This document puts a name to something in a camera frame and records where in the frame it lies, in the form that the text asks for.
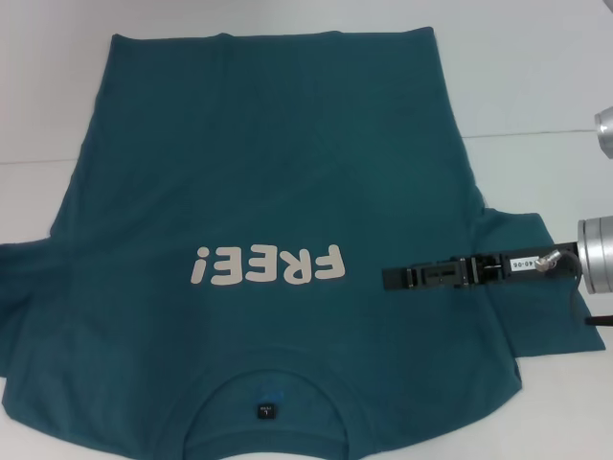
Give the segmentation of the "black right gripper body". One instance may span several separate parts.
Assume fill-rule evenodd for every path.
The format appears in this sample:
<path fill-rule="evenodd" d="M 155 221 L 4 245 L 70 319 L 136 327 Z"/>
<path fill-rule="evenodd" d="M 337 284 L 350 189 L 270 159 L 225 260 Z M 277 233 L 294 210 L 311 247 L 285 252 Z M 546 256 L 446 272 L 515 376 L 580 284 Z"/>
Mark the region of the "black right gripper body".
<path fill-rule="evenodd" d="M 560 253 L 553 265 L 545 271 L 536 268 L 536 261 Z M 581 278 L 578 246 L 575 242 L 552 246 L 522 248 L 477 254 L 467 260 L 471 281 L 476 285 L 494 283 L 520 283 Z"/>

